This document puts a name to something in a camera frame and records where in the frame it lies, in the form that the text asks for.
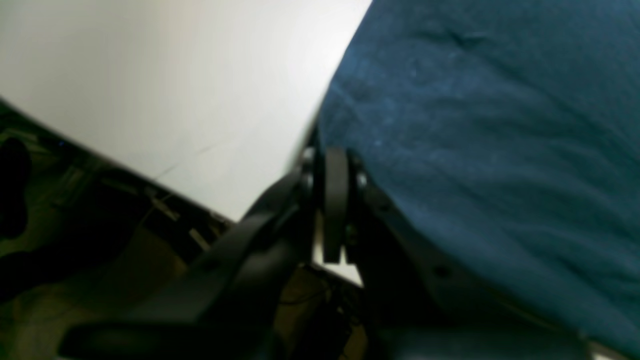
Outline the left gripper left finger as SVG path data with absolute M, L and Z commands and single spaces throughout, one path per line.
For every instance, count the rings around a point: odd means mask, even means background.
M 60 360 L 281 360 L 281 293 L 313 257 L 315 153 L 269 187 L 176 282 L 122 316 L 74 326 Z

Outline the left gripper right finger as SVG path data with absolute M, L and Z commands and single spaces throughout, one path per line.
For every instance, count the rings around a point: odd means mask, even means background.
M 423 237 L 354 152 L 348 261 L 358 267 L 376 360 L 592 360 L 587 342 L 537 319 Z

